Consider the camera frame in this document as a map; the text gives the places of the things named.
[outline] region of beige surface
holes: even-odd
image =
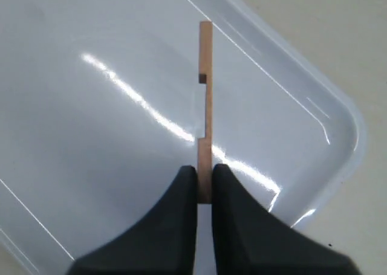
[[[305,233],[350,255],[364,275],[387,274],[387,0],[245,0],[352,97],[368,126],[355,175]],[[0,273],[22,274],[0,250]]]

